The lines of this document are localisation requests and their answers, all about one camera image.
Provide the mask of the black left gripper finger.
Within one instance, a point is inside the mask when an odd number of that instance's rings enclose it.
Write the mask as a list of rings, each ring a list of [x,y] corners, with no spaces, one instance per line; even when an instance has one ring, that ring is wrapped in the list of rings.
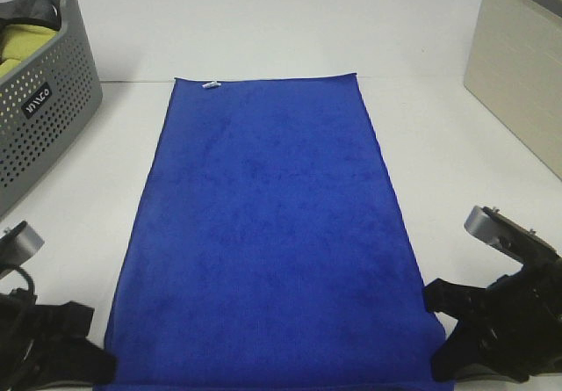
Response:
[[[63,338],[40,347],[31,389],[91,387],[113,381],[117,359],[85,338]]]
[[[94,309],[75,301],[38,305],[32,314],[32,337],[41,342],[86,341]]]

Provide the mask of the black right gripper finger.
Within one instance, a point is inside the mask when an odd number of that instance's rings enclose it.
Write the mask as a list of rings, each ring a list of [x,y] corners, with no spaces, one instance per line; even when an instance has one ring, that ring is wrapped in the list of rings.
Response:
[[[422,296],[428,312],[470,315],[482,309],[485,293],[485,288],[435,279],[423,288]]]
[[[458,320],[454,330],[430,359],[437,382],[488,380],[496,371],[486,359],[482,341],[489,337],[486,319]]]

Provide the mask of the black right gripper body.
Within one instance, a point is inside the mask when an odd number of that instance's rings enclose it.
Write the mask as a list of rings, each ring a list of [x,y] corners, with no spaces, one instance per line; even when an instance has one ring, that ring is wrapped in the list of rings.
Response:
[[[484,374],[513,382],[561,373],[561,260],[478,288]]]

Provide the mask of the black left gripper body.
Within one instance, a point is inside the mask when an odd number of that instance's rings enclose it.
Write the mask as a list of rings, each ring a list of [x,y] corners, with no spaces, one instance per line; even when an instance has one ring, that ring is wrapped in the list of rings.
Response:
[[[1,389],[41,390],[45,350],[40,348],[37,297],[33,292],[1,294]]]

